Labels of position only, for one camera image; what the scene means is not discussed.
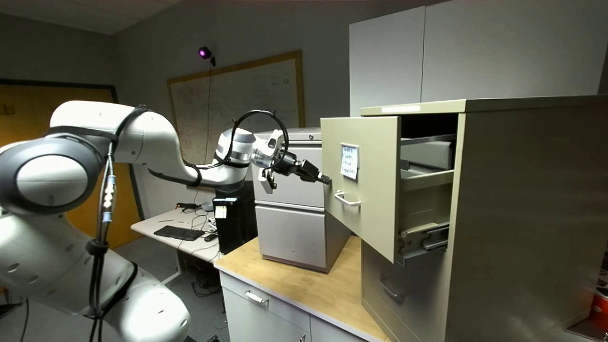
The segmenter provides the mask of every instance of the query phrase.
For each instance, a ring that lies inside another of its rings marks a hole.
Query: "wooden countertop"
[[[328,274],[262,259],[253,239],[215,268],[369,341],[390,341],[361,305],[361,239],[351,236]]]

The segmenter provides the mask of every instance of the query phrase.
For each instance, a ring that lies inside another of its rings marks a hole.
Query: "wooden frame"
[[[286,52],[284,54],[261,58],[259,60],[247,61],[235,65],[225,66],[219,69],[209,69],[209,71],[197,72],[195,74],[184,75],[175,77],[167,80],[167,90],[169,92],[169,101],[171,102],[171,112],[173,113],[173,122],[177,131],[178,118],[175,114],[175,107],[173,105],[173,95],[171,94],[171,85],[177,82],[185,82],[190,80],[202,79],[204,77],[216,76],[221,74],[227,74],[228,72],[239,71],[244,69],[256,68],[258,66],[273,64],[280,61],[295,60],[295,80],[296,80],[296,91],[298,97],[298,123],[300,127],[306,126],[306,115],[304,112],[304,83],[302,81],[302,51],[296,50]]]
[[[57,88],[84,88],[84,89],[106,89],[112,94],[112,100],[118,103],[118,94],[116,93],[116,87],[113,85],[96,85],[88,83],[71,83],[71,82],[48,82],[48,81],[34,81],[34,80],[12,80],[12,79],[0,79],[0,85],[14,85],[14,86],[50,86]],[[139,188],[137,186],[137,180],[135,178],[135,171],[133,166],[129,164],[129,175],[131,178],[131,185],[133,186],[133,195],[135,197],[135,205],[137,206],[137,213],[139,219],[143,220],[143,209],[142,201],[139,198]]]

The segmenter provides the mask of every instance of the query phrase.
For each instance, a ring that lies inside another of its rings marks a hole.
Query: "gray wall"
[[[0,15],[0,79],[115,84],[113,37]]]
[[[207,70],[208,62],[196,55],[198,47],[211,47],[218,68],[301,49],[306,123],[318,126],[320,117],[348,116],[348,25],[421,3],[186,0],[116,36],[119,97],[173,120],[167,79]],[[146,217],[196,195],[143,168],[136,174]],[[199,194],[197,201],[210,196]]]

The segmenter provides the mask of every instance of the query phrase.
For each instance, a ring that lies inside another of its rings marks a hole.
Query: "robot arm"
[[[91,195],[112,140],[117,140],[116,162],[146,166],[152,175],[176,183],[235,190],[242,186],[250,162],[315,180],[316,171],[306,161],[283,153],[279,131],[262,140],[245,130],[228,130],[219,137],[213,164],[196,166],[182,160],[172,124],[154,112],[138,115],[118,137],[112,136],[132,110],[113,103],[66,102],[53,113],[47,136],[0,148],[0,270],[5,270],[0,283],[64,312],[92,314],[92,262],[85,249],[90,238],[64,213]],[[316,177],[329,182],[321,173]],[[185,305],[134,267],[112,251],[105,255],[102,307],[120,289],[126,289],[126,295],[104,319],[125,341],[183,341],[190,326]]]

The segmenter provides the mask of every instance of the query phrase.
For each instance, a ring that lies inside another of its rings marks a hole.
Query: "white cabinet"
[[[315,316],[310,317],[312,342],[364,342],[361,338],[346,332]]]
[[[597,94],[606,18],[605,0],[454,0],[428,6],[422,101]],[[401,103],[408,102],[404,97]]]
[[[265,304],[248,301],[224,289],[231,342],[299,342],[310,333],[268,311]]]
[[[351,24],[349,39],[350,116],[420,101],[424,7]]]

